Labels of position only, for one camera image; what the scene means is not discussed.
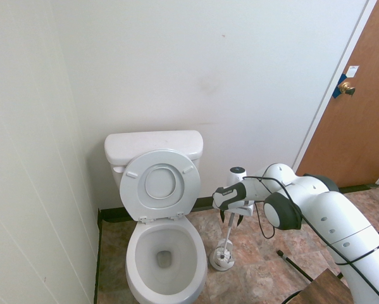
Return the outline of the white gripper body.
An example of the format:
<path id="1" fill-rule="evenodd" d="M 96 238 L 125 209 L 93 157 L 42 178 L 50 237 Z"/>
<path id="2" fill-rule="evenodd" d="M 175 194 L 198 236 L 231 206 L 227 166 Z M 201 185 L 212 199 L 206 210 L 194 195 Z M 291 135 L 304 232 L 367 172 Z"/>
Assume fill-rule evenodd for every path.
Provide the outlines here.
<path id="1" fill-rule="evenodd" d="M 253 216 L 253 212 L 254 212 L 254 203 L 249 202 L 248 205 L 244 205 L 238 208 L 231 208 L 228 210 L 228 212 L 251 217 Z"/>

